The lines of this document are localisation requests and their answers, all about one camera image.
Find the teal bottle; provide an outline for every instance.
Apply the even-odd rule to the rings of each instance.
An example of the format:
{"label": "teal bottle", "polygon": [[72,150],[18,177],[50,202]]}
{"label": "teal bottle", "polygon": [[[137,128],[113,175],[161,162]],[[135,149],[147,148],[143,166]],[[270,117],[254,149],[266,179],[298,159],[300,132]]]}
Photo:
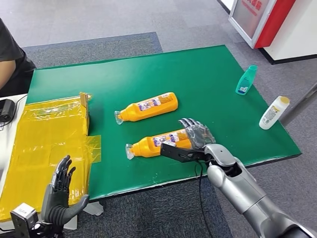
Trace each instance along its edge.
{"label": "teal bottle", "polygon": [[235,92],[240,95],[245,95],[252,85],[257,70],[257,66],[250,65],[239,81]]}

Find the orange bottle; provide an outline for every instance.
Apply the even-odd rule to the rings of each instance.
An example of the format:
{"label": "orange bottle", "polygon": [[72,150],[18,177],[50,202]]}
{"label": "orange bottle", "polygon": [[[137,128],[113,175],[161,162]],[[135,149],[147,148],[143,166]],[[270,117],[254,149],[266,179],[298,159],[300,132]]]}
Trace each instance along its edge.
{"label": "orange bottle", "polygon": [[124,121],[137,121],[154,117],[177,109],[177,98],[174,93],[165,93],[159,96],[146,99],[138,103],[132,103],[121,112],[115,111],[115,117],[118,124]]}
{"label": "orange bottle", "polygon": [[190,149],[192,144],[185,129],[176,130],[161,135],[147,136],[135,144],[126,144],[125,152],[129,160],[134,156],[152,157],[160,154],[161,145],[165,141],[176,143],[177,147]]}

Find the black shirt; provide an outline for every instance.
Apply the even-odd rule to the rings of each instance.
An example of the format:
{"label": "black shirt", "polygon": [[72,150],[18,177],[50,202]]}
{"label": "black shirt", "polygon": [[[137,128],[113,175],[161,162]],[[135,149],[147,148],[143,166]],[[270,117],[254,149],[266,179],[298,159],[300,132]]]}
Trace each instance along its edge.
{"label": "black shirt", "polygon": [[35,68],[35,65],[27,58],[0,18],[0,62],[11,60],[15,60],[16,68],[8,81],[0,89],[0,97],[27,93]]}

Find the white bottle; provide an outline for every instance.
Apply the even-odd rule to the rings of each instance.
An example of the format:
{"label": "white bottle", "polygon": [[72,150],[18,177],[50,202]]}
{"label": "white bottle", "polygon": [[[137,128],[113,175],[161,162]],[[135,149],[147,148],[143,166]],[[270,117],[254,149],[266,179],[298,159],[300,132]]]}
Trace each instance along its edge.
{"label": "white bottle", "polygon": [[267,130],[274,125],[289,105],[288,97],[279,96],[274,100],[260,120],[259,126]]}

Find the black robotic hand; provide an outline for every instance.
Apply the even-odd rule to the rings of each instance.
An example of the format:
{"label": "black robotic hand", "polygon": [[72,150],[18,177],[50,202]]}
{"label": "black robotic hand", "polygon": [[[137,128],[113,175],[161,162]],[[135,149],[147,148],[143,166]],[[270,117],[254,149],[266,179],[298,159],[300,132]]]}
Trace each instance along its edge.
{"label": "black robotic hand", "polygon": [[89,195],[86,194],[78,203],[69,206],[69,184],[75,169],[72,167],[68,172],[71,163],[69,155],[61,160],[53,174],[51,183],[46,188],[41,213],[43,222],[63,226],[88,203]]}
{"label": "black robotic hand", "polygon": [[193,149],[202,149],[207,144],[216,143],[210,130],[199,121],[192,118],[183,118],[178,121],[185,128]]}

